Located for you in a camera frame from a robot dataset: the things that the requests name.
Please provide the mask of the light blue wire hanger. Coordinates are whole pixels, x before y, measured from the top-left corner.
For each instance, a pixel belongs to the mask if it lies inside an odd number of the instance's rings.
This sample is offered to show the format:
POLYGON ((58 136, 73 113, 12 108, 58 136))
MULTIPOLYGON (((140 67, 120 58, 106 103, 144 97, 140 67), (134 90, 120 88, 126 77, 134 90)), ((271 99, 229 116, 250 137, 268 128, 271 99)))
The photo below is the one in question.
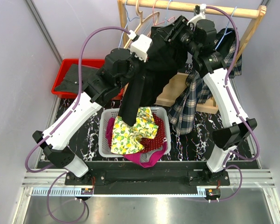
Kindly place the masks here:
MULTIPOLYGON (((118 0, 119 20, 120 25, 124 29, 128 30, 128 23, 133 19, 129 17, 128 10, 126 8, 127 0, 118 0)), ((125 32, 122 32, 118 47, 124 47, 127 43, 128 37, 125 32)))

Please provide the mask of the lemon print skirt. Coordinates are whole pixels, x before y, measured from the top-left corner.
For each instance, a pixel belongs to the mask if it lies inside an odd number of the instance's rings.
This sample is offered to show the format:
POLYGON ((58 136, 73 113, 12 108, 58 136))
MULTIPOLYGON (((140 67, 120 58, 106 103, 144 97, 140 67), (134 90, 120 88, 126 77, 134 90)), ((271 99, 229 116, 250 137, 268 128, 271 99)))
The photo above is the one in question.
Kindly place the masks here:
POLYGON ((117 116, 112 129, 111 153, 135 154, 144 149, 141 139, 154 139, 158 131, 150 107, 140 107, 136 122, 129 126, 121 116, 117 116))

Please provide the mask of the blue hanger of plaid skirt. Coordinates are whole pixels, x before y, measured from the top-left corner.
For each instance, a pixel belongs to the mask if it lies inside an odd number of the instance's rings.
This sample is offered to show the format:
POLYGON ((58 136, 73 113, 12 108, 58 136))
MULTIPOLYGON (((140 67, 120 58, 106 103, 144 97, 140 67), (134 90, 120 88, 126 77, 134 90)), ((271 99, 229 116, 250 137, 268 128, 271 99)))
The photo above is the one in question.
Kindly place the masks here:
MULTIPOLYGON (((233 9, 233 12, 232 12, 232 14, 231 14, 231 17, 234 15, 236 9, 237 9, 237 6, 235 6, 235 8, 233 9)), ((227 23, 227 25, 226 25, 226 27, 225 27, 225 30, 224 30, 224 33, 223 33, 221 39, 217 42, 217 45, 216 45, 216 47, 215 47, 215 50, 218 49, 218 47, 220 46, 220 44, 221 44, 221 42, 223 41, 224 37, 225 37, 226 35, 228 35, 228 34, 231 33, 231 31, 229 31, 229 32, 227 31, 228 26, 229 26, 229 23, 230 23, 230 21, 228 21, 228 23, 227 23)))

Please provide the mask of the black skirt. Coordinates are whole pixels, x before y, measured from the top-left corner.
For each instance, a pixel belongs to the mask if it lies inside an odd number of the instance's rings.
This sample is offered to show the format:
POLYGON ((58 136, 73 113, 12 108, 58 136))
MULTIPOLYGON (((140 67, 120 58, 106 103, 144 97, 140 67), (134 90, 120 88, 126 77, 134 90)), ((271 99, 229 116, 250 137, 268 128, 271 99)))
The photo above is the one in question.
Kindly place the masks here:
POLYGON ((135 77, 128 83, 119 110, 119 116, 129 126, 135 124, 138 108, 155 103, 188 58, 184 43, 169 43, 164 41, 164 37, 164 27, 152 28, 153 44, 147 51, 148 59, 133 70, 135 77))

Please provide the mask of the white plastic basket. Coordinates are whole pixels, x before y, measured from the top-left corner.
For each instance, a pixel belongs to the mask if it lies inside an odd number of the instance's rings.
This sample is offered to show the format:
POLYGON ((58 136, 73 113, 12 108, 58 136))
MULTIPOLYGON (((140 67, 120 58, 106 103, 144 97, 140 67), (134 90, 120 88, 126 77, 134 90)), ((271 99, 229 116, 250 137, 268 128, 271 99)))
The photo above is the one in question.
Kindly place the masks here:
MULTIPOLYGON (((165 135, 167 139, 167 150, 164 154, 168 154, 171 150, 171 133, 168 120, 167 111, 160 106, 151 107, 152 113, 163 120, 165 125, 165 135)), ((123 158, 122 155, 111 153, 111 148, 108 145, 107 138, 105 136, 107 130, 107 124, 110 118, 116 118, 119 113, 119 108, 105 109, 101 114, 98 134, 98 151, 102 157, 105 158, 123 158)))

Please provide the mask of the plaid skirt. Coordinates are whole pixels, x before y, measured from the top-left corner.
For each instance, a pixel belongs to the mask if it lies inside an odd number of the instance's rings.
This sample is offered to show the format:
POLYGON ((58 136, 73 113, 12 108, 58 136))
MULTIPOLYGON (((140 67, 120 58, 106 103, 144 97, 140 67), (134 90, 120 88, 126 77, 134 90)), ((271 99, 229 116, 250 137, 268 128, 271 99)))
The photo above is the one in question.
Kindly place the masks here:
MULTIPOLYGON (((224 62, 229 67, 235 53, 236 37, 233 28, 228 28, 227 31, 231 31, 231 33, 224 37, 217 51, 224 57, 224 62)), ((223 33, 224 29, 217 33, 215 46, 223 33)), ((187 63, 180 72, 188 75, 185 81, 186 88, 170 107, 168 119, 178 135, 185 135, 193 129, 197 104, 204 104, 212 97, 212 94, 192 63, 187 63)))

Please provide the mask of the red polka dot skirt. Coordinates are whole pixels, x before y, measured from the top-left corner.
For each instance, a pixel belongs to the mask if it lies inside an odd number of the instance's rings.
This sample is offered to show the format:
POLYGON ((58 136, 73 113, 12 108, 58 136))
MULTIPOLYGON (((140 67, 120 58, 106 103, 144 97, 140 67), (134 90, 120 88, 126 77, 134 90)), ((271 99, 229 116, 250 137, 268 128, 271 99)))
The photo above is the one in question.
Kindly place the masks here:
POLYGON ((147 153, 159 149, 162 146, 164 139, 166 138, 165 125, 163 120, 158 116, 156 116, 155 113, 153 113, 153 118, 155 124, 158 126, 156 136, 153 139, 148 139, 148 138, 141 139, 140 143, 144 148, 140 151, 140 153, 147 153))

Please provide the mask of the wooden hanger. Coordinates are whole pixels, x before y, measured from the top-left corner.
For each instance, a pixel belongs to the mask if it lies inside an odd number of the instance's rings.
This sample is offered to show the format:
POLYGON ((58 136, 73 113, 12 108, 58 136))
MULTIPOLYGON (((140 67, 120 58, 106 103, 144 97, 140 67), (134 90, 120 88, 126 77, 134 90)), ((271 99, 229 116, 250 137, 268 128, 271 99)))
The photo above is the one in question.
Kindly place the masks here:
POLYGON ((144 6, 145 2, 149 4, 148 8, 152 9, 153 3, 154 3, 152 0, 143 0, 142 2, 140 0, 128 0, 127 4, 126 4, 126 6, 135 6, 136 16, 133 17, 133 20, 139 19, 139 24, 134 30, 134 32, 136 34, 139 34, 139 31, 142 29, 143 26, 146 25, 146 23, 147 23, 147 26, 144 30, 141 31, 141 34, 144 34, 148 28, 153 26, 153 20, 152 20, 152 15, 151 15, 152 13, 150 15, 144 16, 143 11, 140 10, 140 5, 142 4, 142 7, 145 7, 144 6))

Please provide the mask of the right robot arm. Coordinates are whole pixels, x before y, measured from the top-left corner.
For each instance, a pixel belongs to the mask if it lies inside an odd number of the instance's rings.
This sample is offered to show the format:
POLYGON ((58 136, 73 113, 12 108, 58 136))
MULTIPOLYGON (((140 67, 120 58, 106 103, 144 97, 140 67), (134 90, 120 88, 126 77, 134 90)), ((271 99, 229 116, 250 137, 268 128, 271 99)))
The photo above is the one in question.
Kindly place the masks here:
POLYGON ((179 16, 169 25, 164 41, 192 55, 194 69, 207 84, 218 105, 223 128, 213 132, 213 151, 207 167, 198 172, 197 177, 213 185, 223 176, 230 154, 256 128, 257 121, 250 119, 242 109, 231 86, 224 59, 215 49, 217 31, 214 22, 201 19, 193 28, 190 24, 184 16, 179 16))

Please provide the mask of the blue hanger of black skirt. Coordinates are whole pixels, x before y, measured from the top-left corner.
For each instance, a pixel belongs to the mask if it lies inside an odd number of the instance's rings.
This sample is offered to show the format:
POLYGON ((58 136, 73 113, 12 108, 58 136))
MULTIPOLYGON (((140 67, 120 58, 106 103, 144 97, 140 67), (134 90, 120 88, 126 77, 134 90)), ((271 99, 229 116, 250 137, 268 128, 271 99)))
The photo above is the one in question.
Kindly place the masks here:
POLYGON ((168 10, 169 10, 169 6, 170 6, 171 2, 173 2, 173 0, 169 0, 169 1, 168 1, 168 4, 167 4, 167 7, 166 7, 166 14, 165 14, 165 20, 164 20, 165 26, 166 26, 171 20, 174 20, 174 19, 175 19, 174 16, 172 16, 172 17, 169 18, 169 14, 168 14, 168 10))

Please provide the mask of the wooden clothes rack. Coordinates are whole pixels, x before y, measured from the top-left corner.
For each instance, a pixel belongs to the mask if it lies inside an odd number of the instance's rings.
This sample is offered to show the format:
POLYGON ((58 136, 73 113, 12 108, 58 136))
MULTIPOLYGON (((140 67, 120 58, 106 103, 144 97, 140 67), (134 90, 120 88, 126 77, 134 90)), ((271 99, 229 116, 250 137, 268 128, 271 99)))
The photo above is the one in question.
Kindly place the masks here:
MULTIPOLYGON (((236 9, 233 18, 238 17, 238 18, 251 19, 247 29, 245 30, 245 33, 243 34, 240 40, 236 59, 240 58, 248 42, 250 41, 251 37, 257 30, 257 27, 259 26, 262 19, 264 18, 268 3, 269 3, 268 0, 263 0, 257 10, 245 9, 245 8, 236 9)), ((167 4, 168 4, 167 0, 158 0, 155 5, 155 9, 166 9, 167 4)), ((194 9, 196 5, 197 4, 194 3, 173 1, 169 6, 169 10, 194 13, 194 9)), ((152 9, 148 8, 149 4, 145 2, 144 6, 145 7, 142 7, 142 4, 140 5, 140 10, 143 11, 143 15, 144 16, 150 15, 152 13, 152 9)), ((232 7, 216 6, 216 8, 225 11, 229 15, 231 15, 233 12, 232 7)), ((156 104, 162 106, 168 106, 168 107, 171 106, 175 102, 176 98, 186 88, 185 85, 186 77, 187 74, 178 72, 172 79, 170 79, 169 83, 164 87, 163 92, 157 97, 156 104)))

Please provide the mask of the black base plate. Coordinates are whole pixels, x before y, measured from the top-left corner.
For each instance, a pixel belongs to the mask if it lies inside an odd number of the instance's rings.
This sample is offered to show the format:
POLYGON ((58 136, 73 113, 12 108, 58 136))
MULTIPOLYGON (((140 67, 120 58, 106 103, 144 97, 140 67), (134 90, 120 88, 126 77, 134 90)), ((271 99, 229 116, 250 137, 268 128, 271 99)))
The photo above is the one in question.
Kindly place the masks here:
POLYGON ((83 177, 76 177, 68 172, 65 180, 57 185, 37 187, 38 196, 75 196, 77 198, 98 196, 127 197, 210 197, 221 196, 221 187, 231 186, 231 175, 239 175, 236 189, 240 189, 244 174, 235 165, 229 169, 211 174, 208 170, 186 169, 94 169, 83 177))

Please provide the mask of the dark grey garment in bin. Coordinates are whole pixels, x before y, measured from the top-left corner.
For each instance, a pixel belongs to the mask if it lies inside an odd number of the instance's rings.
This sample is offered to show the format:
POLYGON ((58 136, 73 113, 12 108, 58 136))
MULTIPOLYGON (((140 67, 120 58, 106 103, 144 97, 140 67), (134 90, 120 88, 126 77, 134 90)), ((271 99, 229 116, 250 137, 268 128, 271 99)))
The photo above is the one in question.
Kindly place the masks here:
MULTIPOLYGON (((84 91, 87 87, 87 80, 90 76, 95 75, 98 71, 98 68, 94 68, 91 66, 82 66, 82 91, 84 91)), ((59 85, 57 85, 54 90, 62 91, 62 92, 70 92, 74 94, 78 94, 78 65, 72 64, 69 70, 65 73, 65 77, 61 81, 59 85)))

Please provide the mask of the pink wire hanger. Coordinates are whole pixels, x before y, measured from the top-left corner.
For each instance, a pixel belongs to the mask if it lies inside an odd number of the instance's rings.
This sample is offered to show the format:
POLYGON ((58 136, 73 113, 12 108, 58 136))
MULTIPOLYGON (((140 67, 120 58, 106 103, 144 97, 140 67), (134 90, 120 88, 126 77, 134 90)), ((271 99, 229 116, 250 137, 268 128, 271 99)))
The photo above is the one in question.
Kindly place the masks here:
POLYGON ((170 22, 170 21, 174 21, 175 20, 175 16, 172 16, 171 18, 168 18, 168 7, 170 5, 170 3, 172 2, 171 0, 168 2, 167 4, 167 8, 166 8, 166 16, 165 16, 165 20, 162 21, 162 22, 158 22, 159 20, 159 17, 160 17, 160 12, 155 12, 154 9, 155 9, 155 5, 157 3, 158 0, 155 0, 154 3, 153 3, 153 6, 152 6, 152 20, 153 20, 153 26, 159 26, 161 24, 165 24, 165 26, 167 26, 167 24, 170 22))

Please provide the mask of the magenta skirt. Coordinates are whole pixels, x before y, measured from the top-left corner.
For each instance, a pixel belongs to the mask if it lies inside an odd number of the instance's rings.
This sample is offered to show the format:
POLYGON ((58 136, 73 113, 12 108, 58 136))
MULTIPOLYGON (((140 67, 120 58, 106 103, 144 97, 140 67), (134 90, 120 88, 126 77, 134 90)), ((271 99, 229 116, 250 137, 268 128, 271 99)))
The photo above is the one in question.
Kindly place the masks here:
MULTIPOLYGON (((105 136, 108 141, 109 147, 111 147, 112 141, 112 129, 114 125, 115 118, 110 118, 107 124, 107 130, 105 136)), ((132 161, 135 164, 142 166, 143 168, 149 168, 154 166, 157 161, 164 155, 165 151, 167 150, 167 139, 164 139, 162 146, 159 149, 147 152, 147 153, 138 153, 135 154, 125 154, 122 155, 124 158, 132 161)))

